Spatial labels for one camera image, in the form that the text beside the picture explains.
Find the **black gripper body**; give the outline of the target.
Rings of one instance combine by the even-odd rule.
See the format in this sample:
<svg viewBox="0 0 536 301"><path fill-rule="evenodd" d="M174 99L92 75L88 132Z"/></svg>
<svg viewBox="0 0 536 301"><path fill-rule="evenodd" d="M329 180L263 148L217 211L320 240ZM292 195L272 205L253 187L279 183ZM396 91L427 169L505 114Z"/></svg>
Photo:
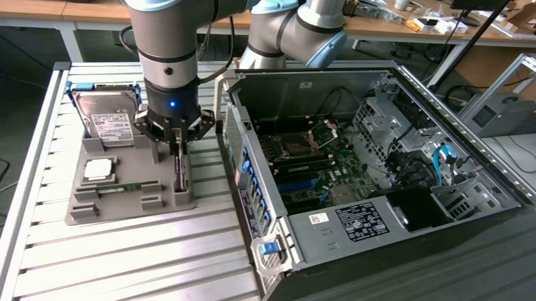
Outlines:
<svg viewBox="0 0 536 301"><path fill-rule="evenodd" d="M158 124L165 124L168 119L172 124L180 124L182 120L193 124L201 117L198 104L198 80L193 80L180 88L165 88L145 81L149 116Z"/></svg>

